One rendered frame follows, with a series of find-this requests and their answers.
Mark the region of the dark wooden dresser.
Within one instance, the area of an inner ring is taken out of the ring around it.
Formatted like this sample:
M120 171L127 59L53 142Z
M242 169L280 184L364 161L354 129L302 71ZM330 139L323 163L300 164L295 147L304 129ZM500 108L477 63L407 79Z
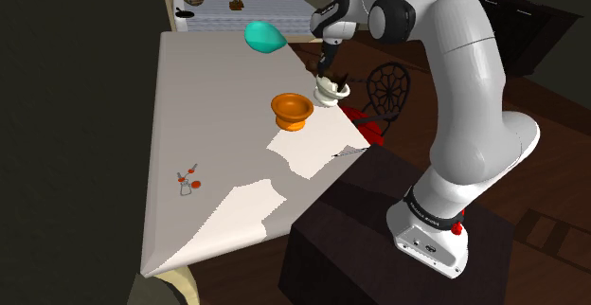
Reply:
M492 25L508 75L531 75L578 14L528 0L479 0Z

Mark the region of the white cup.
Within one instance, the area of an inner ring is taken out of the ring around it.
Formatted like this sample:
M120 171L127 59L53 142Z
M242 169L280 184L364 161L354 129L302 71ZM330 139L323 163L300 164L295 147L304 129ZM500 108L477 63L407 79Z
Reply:
M347 97L350 94L349 86L345 83L341 90L338 90L338 84L332 82L327 77L315 77L316 87L313 92L315 99L322 105L333 107L338 104L340 99Z

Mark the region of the teal rounded object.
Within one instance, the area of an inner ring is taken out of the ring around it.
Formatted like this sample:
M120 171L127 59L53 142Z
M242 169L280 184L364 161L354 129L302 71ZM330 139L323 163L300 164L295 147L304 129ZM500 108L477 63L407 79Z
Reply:
M264 21L253 21L244 29L244 40L260 53L272 53L287 45L286 38L273 25Z

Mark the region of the dark pen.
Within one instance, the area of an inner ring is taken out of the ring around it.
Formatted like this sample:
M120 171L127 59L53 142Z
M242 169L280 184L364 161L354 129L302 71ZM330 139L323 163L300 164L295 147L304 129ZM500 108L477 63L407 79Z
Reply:
M361 148L361 149L353 149L353 150L350 150L350 151L339 152L337 154L333 154L332 157L345 156L345 155L355 154L355 153L363 153L363 152L365 152L368 149L369 149L369 147L365 147L365 148Z

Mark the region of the orange bowl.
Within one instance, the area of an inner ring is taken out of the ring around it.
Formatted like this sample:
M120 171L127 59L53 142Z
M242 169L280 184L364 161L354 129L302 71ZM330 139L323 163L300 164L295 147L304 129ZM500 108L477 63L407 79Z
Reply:
M276 115L277 126L290 132L301 130L306 119L313 113L313 103L295 93L275 96L271 101L271 108Z

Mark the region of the black chair with red seat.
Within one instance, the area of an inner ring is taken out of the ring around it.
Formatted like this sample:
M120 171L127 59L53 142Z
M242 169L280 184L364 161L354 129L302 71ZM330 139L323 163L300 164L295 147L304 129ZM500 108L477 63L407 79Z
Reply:
M364 80L368 102L362 110L348 106L340 109L369 145L382 146L390 125L398 119L411 87L407 69L400 63L383 63Z

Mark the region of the dark robot stand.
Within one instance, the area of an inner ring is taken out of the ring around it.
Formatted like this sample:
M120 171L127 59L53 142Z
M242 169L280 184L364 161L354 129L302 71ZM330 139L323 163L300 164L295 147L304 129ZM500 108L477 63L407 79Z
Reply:
M387 210L421 176L374 145L293 223L278 287L293 305L504 305L514 227L472 203L466 269L449 279L394 245Z

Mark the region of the white table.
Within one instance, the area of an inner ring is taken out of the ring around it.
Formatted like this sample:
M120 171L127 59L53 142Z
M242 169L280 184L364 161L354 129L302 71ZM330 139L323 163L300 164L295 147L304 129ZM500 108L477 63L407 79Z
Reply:
M315 106L281 130L282 93L315 80L289 47L263 54L239 32L165 32L160 39L140 272L200 305L189 267L286 235L358 158L367 141L344 113Z

